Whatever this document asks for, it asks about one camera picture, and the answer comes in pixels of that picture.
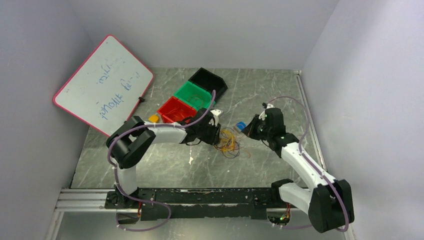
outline plastic storage bin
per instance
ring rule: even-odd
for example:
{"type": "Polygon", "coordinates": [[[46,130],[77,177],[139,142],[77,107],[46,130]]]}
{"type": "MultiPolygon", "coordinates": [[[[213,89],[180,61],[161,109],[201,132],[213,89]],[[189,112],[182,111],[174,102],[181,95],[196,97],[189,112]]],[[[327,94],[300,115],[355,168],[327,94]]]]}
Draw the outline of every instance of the plastic storage bin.
{"type": "Polygon", "coordinates": [[[178,98],[171,96],[171,98],[157,110],[157,113],[160,114],[162,122],[170,124],[182,121],[187,117],[194,117],[197,111],[180,101],[178,98]]]}
{"type": "Polygon", "coordinates": [[[184,85],[175,92],[174,96],[196,109],[196,111],[201,108],[207,109],[212,99],[209,92],[189,81],[186,81],[184,85]]]}
{"type": "Polygon", "coordinates": [[[197,72],[193,76],[191,76],[188,81],[206,90],[211,95],[212,90],[215,90],[215,103],[218,102],[218,100],[228,89],[228,86],[222,77],[213,74],[212,72],[204,69],[203,67],[199,68],[199,70],[197,70],[197,72]]]}

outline blue marker writing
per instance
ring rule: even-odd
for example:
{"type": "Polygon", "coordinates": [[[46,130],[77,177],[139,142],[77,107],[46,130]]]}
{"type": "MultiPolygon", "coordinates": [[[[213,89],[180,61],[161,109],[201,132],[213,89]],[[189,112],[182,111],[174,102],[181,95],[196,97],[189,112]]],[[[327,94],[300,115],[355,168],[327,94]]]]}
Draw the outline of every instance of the blue marker writing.
{"type": "Polygon", "coordinates": [[[111,71],[111,67],[107,64],[106,64],[106,67],[109,70],[104,69],[103,65],[101,65],[100,67],[101,67],[101,69],[103,69],[103,76],[98,80],[98,82],[103,84],[105,82],[105,80],[109,78],[109,72],[111,71]]]}
{"type": "Polygon", "coordinates": [[[120,94],[115,94],[115,96],[111,97],[108,103],[103,104],[103,106],[100,108],[100,116],[103,119],[108,120],[108,118],[106,117],[106,115],[109,113],[110,110],[112,110],[113,108],[117,108],[119,106],[119,104],[124,103],[124,101],[122,100],[123,96],[120,94]]]}
{"type": "Polygon", "coordinates": [[[131,79],[133,79],[132,77],[129,79],[129,81],[125,81],[124,79],[121,79],[120,80],[120,84],[122,85],[122,87],[125,89],[125,90],[127,90],[127,91],[129,91],[130,89],[131,89],[131,79]]]}

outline green bin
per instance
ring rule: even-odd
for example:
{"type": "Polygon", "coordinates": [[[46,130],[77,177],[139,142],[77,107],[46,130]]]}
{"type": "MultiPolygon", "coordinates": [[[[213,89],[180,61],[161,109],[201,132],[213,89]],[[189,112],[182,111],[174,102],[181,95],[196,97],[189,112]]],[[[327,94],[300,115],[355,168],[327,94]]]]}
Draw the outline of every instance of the green bin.
{"type": "Polygon", "coordinates": [[[183,101],[187,105],[193,107],[198,111],[201,108],[208,108],[211,102],[211,94],[203,88],[186,81],[174,94],[174,97],[183,101]]]}

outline gray wall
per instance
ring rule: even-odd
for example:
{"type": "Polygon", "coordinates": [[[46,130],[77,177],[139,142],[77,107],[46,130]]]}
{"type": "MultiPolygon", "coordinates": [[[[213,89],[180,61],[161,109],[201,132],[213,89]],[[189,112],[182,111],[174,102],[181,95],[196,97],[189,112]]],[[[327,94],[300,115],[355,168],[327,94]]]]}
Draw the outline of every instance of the gray wall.
{"type": "Polygon", "coordinates": [[[299,70],[338,0],[70,0],[150,67],[299,70]]]}
{"type": "Polygon", "coordinates": [[[87,126],[52,103],[93,44],[65,0],[0,0],[0,239],[40,240],[87,126]]]}
{"type": "Polygon", "coordinates": [[[424,2],[341,0],[302,81],[358,240],[423,239],[424,2]]]}

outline gray marble surface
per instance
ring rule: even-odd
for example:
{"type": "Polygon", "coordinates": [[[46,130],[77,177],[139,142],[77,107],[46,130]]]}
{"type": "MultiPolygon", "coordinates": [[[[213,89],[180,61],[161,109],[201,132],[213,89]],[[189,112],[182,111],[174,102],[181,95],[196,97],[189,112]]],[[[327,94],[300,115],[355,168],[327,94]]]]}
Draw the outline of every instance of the gray marble surface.
{"type": "MultiPolygon", "coordinates": [[[[146,102],[138,107],[134,115],[147,120],[196,70],[153,68],[154,82],[144,95],[146,102]]],[[[228,90],[215,105],[215,108],[223,110],[219,118],[222,127],[232,127],[240,121],[248,124],[254,114],[263,111],[262,103],[274,97],[291,96],[301,100],[293,71],[208,70],[222,77],[228,85],[228,90]]],[[[286,99],[277,100],[274,105],[282,110],[287,131],[300,137],[306,125],[302,107],[286,99]]],[[[89,129],[71,188],[112,188],[114,176],[112,166],[106,160],[106,139],[95,129],[89,129]]],[[[269,187],[274,181],[289,178],[304,186],[293,168],[262,142],[243,137],[240,143],[243,149],[234,159],[224,157],[222,152],[203,142],[196,146],[155,144],[137,165],[138,185],[152,188],[269,187]]],[[[317,161],[310,133],[303,146],[317,161]]]]}

